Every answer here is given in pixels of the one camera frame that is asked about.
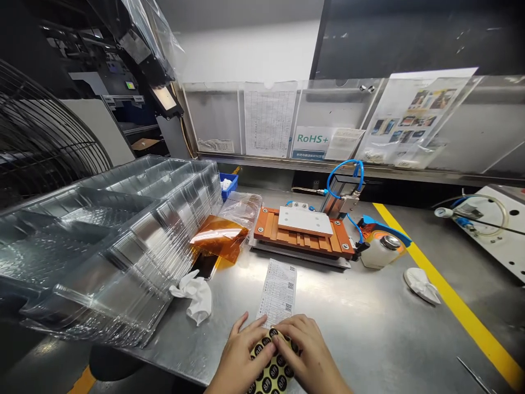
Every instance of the white cloth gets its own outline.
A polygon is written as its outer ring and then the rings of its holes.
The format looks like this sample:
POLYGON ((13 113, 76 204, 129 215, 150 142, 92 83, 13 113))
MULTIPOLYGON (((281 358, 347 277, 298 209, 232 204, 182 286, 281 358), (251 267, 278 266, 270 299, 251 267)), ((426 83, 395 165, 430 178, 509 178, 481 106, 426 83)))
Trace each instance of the white cloth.
POLYGON ((231 180, 229 179, 225 179, 223 181, 220 181, 220 187, 221 189, 225 192, 226 190, 228 190, 228 187, 230 187, 231 185, 231 180))
POLYGON ((178 298, 190 298, 186 314, 197 322, 197 326, 212 314, 212 291, 202 277, 196 278, 199 270, 187 274, 180 280, 179 287, 170 286, 170 293, 178 298))
POLYGON ((421 268, 408 268, 403 274, 406 284, 425 301, 432 305, 441 304, 438 289, 430 283, 427 274, 421 268))

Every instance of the yellow floor line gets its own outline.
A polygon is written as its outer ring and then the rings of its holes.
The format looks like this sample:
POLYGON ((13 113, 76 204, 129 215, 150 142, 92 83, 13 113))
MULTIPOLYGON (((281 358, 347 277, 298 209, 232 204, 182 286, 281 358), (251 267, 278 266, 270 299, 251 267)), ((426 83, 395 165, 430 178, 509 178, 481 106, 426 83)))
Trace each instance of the yellow floor line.
POLYGON ((97 380, 91 375, 89 366, 84 369, 82 376, 75 382, 68 394, 88 394, 97 380))
MULTIPOLYGON (((374 206, 388 226, 407 235, 399 225, 398 221, 383 204, 374 204, 374 206)), ((476 315, 474 315, 465 302, 447 283, 445 278, 443 278, 438 270, 434 268, 432 263, 423 254, 415 242, 410 245, 408 252, 416 264, 427 273, 428 279, 438 288, 443 301, 452 310, 452 313, 454 313, 463 328, 465 328, 472 339, 477 343, 481 351, 485 353, 487 358, 494 364, 509 385, 514 390, 519 391, 522 387, 525 375, 518 363, 514 361, 505 348, 503 348, 491 332, 483 325, 483 323, 481 323, 476 315)))

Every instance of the industrial fan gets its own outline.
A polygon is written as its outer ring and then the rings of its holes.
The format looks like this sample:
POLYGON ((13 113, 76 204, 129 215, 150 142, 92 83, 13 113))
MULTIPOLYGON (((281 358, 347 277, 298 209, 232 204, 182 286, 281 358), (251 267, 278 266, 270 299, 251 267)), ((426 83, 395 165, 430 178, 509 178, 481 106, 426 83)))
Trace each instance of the industrial fan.
POLYGON ((111 167, 73 112, 0 60, 0 210, 111 167))

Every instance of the plastic blister tray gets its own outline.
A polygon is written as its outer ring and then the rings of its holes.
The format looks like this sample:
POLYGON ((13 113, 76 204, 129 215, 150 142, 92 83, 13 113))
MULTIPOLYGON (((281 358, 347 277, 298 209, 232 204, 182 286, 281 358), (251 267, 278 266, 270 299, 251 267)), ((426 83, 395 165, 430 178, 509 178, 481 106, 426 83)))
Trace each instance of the plastic blister tray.
POLYGON ((62 339, 145 346, 221 206, 217 165, 146 156, 0 217, 2 296, 62 339))

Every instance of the white machine panel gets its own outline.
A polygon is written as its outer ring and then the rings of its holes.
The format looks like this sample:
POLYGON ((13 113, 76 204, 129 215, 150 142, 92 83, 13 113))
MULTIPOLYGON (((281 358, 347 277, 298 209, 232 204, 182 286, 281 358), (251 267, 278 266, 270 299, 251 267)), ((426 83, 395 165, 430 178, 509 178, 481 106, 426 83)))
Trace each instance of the white machine panel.
MULTIPOLYGON (((477 192, 493 196, 498 199, 509 213, 508 228, 525 233, 525 193, 518 188, 508 186, 490 185, 485 186, 477 192)), ((471 197, 463 204, 476 206, 483 216, 481 221, 501 225, 502 213, 496 203, 487 199, 471 197)), ((491 233, 495 227, 472 221, 473 226, 481 233, 491 233)), ((511 271, 522 282, 525 282, 525 236, 511 231, 503 231, 497 236, 473 236, 470 231, 464 229, 472 238, 480 244, 487 252, 494 256, 502 265, 511 271)))
POLYGON ((286 230, 320 236, 330 236, 334 233, 330 219, 325 213, 309 211, 308 208, 281 207, 278 226, 286 230))

